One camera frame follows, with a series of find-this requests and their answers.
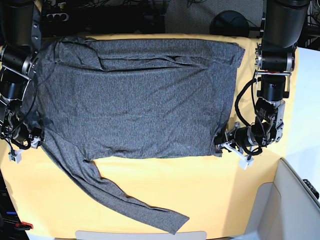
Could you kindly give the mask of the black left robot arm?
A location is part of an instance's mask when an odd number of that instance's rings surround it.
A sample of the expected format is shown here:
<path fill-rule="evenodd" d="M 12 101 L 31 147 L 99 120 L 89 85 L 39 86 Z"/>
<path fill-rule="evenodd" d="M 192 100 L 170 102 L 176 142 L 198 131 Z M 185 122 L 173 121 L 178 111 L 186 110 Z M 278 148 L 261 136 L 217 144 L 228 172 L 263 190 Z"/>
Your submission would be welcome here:
<path fill-rule="evenodd" d="M 256 70 L 235 99 L 238 122 L 223 128 L 214 139 L 220 154 L 225 149 L 246 162 L 278 142 L 283 136 L 285 99 L 290 96 L 291 74 L 295 69 L 297 42 L 304 27 L 310 1 L 268 0 L 261 43 L 255 49 Z M 254 123 L 242 116 L 239 103 L 250 89 Z"/>

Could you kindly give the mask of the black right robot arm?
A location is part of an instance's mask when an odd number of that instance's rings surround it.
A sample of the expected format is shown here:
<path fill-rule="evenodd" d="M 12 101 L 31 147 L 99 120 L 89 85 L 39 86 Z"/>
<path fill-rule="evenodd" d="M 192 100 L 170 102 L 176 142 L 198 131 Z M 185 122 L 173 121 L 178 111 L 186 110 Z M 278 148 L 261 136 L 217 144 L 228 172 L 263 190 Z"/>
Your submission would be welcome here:
<path fill-rule="evenodd" d="M 40 128 L 29 127 L 21 113 L 27 88 L 33 81 L 38 49 L 32 41 L 33 0 L 2 0 L 0 26 L 4 45 L 0 50 L 0 138 L 21 150 L 43 141 Z"/>

